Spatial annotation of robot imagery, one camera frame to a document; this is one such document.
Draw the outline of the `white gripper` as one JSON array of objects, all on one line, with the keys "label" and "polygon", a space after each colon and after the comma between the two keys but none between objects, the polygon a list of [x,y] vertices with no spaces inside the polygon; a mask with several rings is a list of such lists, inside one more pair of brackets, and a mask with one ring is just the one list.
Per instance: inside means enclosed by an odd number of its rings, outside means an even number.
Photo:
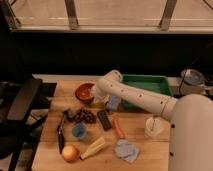
[{"label": "white gripper", "polygon": [[109,95],[103,92],[98,86],[94,85],[91,89],[91,95],[94,97],[94,103],[106,104],[109,100]]}]

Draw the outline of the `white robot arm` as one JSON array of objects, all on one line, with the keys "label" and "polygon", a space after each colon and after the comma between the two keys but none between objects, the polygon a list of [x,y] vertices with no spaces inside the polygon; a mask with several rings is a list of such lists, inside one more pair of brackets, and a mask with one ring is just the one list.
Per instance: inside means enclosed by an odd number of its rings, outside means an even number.
[{"label": "white robot arm", "polygon": [[213,101],[200,94],[180,99],[122,83],[118,70],[100,77],[92,87],[95,98],[115,95],[171,125],[168,171],[213,171]]}]

